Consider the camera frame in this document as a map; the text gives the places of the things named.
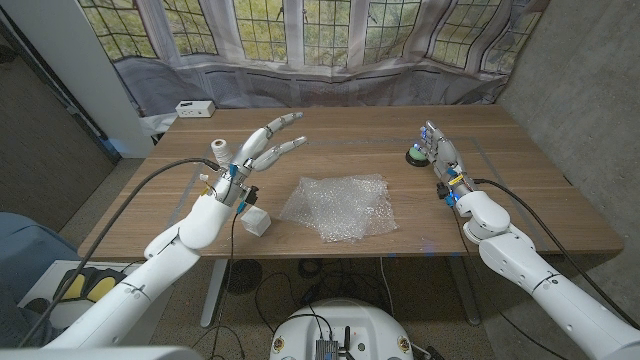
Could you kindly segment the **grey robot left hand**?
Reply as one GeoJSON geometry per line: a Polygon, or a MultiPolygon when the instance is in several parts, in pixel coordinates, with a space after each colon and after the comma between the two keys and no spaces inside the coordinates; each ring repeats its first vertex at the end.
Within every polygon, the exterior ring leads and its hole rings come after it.
{"type": "Polygon", "coordinates": [[[213,189],[216,200],[231,206],[238,198],[244,180],[252,171],[260,172],[270,168],[283,154],[303,145],[307,141],[305,136],[266,149],[276,132],[302,117],[302,112],[289,113],[256,130],[232,157],[229,168],[215,182],[213,189]]]}

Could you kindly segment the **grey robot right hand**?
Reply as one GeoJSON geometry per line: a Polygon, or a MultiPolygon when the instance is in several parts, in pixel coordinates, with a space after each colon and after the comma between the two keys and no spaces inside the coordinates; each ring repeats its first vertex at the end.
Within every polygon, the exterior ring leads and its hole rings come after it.
{"type": "Polygon", "coordinates": [[[412,166],[433,167],[439,179],[437,192],[440,199],[449,197],[457,202],[462,196],[477,190],[453,142],[432,121],[427,120],[420,128],[420,140],[412,145],[405,158],[412,166]]]}

